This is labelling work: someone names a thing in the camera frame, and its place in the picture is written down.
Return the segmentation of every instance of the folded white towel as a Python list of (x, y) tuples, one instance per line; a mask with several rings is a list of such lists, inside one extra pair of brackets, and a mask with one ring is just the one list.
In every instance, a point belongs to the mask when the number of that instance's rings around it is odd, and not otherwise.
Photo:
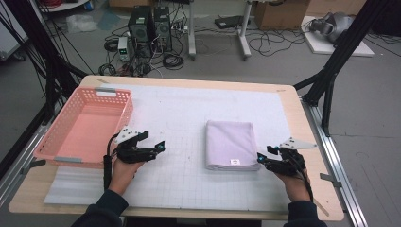
[(212, 121), (206, 124), (206, 168), (212, 170), (253, 170), (257, 163), (253, 124)]

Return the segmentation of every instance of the gray floor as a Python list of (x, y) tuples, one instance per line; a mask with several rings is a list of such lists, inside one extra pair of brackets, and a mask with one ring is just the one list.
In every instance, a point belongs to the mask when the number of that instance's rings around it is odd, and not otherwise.
[[(55, 19), (62, 21), (66, 15), (77, 13), (88, 12), (74, 9), (55, 14)], [(112, 16), (102, 7), (88, 14), (93, 15), (96, 22), (104, 21), (105, 16)], [(112, 23), (104, 30), (67, 35), (94, 71), (105, 62), (103, 39), (128, 21), (114, 17), (109, 22)], [(207, 18), (196, 23), (214, 27)], [(375, 42), (401, 54), (401, 44)], [(401, 222), (401, 181), (397, 177), (401, 163), (398, 150), (401, 144), (401, 104), (398, 100), (401, 96), (401, 61), (377, 45), (366, 44), (373, 49), (375, 56), (353, 57), (340, 71), (334, 90), (330, 131), (368, 224), (395, 227)], [(197, 48), (200, 54), (195, 61), (184, 55), (183, 69), (160, 69), (163, 78), (295, 84), (319, 72), (329, 58), (312, 54), (304, 43), (295, 44), (291, 49), (268, 58), (253, 51), (253, 56), (243, 61), (236, 37), (203, 33), (197, 34)], [(72, 55), (70, 61), (88, 71), (77, 55)], [(148, 76), (161, 77), (157, 71)], [(0, 90), (2, 159), (42, 107), (44, 99), (29, 61), (1, 62)], [(69, 226), (78, 217), (11, 214), (8, 211), (10, 198), (0, 208), (1, 226), (44, 226), (44, 223), (45, 226)], [(283, 223), (264, 221), (263, 226), (282, 226)], [(328, 225), (350, 226), (348, 218)]]

